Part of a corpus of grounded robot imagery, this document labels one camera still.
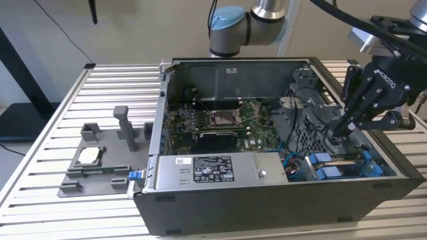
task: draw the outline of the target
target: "blue tab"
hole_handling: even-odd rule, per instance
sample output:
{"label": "blue tab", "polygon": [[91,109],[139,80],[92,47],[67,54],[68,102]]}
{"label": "blue tab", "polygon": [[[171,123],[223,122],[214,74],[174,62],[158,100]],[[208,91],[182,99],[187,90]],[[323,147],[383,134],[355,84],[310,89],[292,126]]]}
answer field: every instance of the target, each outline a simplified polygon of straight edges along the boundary
{"label": "blue tab", "polygon": [[319,163],[332,161],[331,155],[327,152],[319,152],[319,153],[315,153],[314,155]]}
{"label": "blue tab", "polygon": [[130,181],[138,181],[143,179],[143,173],[140,171],[131,171],[128,173],[128,180]]}
{"label": "blue tab", "polygon": [[367,163],[372,160],[371,153],[368,151],[363,151],[363,158],[366,159]]}
{"label": "blue tab", "polygon": [[382,177],[383,176],[383,169],[379,165],[375,164],[372,171],[367,174],[368,177]]}
{"label": "blue tab", "polygon": [[319,177],[319,180],[339,178],[342,177],[342,173],[336,166],[326,166],[322,167],[318,171],[315,171]]}

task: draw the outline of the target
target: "screw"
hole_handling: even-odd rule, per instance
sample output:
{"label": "screw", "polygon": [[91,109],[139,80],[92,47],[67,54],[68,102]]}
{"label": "screw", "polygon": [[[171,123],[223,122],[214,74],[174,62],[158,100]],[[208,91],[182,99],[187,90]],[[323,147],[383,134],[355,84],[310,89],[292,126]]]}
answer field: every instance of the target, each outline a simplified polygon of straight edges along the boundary
{"label": "screw", "polygon": [[396,25],[395,23],[391,23],[391,24],[388,25],[388,29],[392,30],[396,26],[398,26],[398,25]]}

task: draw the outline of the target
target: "floor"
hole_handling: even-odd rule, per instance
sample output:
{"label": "floor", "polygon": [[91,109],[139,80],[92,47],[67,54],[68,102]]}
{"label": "floor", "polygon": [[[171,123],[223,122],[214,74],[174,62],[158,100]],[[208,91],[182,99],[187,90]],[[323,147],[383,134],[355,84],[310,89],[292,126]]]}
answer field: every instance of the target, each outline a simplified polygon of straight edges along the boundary
{"label": "floor", "polygon": [[[3,142],[1,143],[8,149],[20,152],[25,154],[32,147],[33,143],[32,142],[15,142],[15,143],[8,143]],[[7,184],[7,181],[21,163],[23,156],[7,151],[3,147],[0,147],[0,189],[3,189],[4,185]]]}

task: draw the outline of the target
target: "gripper logo text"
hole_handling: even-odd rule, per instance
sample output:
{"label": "gripper logo text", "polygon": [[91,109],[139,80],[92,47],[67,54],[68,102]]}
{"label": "gripper logo text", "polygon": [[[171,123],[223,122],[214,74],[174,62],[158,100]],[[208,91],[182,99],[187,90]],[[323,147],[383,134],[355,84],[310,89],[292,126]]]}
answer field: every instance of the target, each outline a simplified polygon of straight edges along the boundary
{"label": "gripper logo text", "polygon": [[382,79],[386,80],[386,83],[390,85],[391,89],[394,89],[396,87],[396,84],[395,84],[394,80],[391,80],[391,78],[387,76],[386,73],[382,72],[382,70],[376,69],[374,71],[374,73],[380,75]]}

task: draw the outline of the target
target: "power supply label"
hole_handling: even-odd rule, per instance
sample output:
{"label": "power supply label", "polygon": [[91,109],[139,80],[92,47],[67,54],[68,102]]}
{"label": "power supply label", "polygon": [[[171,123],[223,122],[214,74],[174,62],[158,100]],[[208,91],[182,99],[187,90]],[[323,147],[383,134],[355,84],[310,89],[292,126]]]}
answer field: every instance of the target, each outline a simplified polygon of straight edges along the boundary
{"label": "power supply label", "polygon": [[200,156],[192,158],[196,183],[234,182],[235,172],[231,156]]}

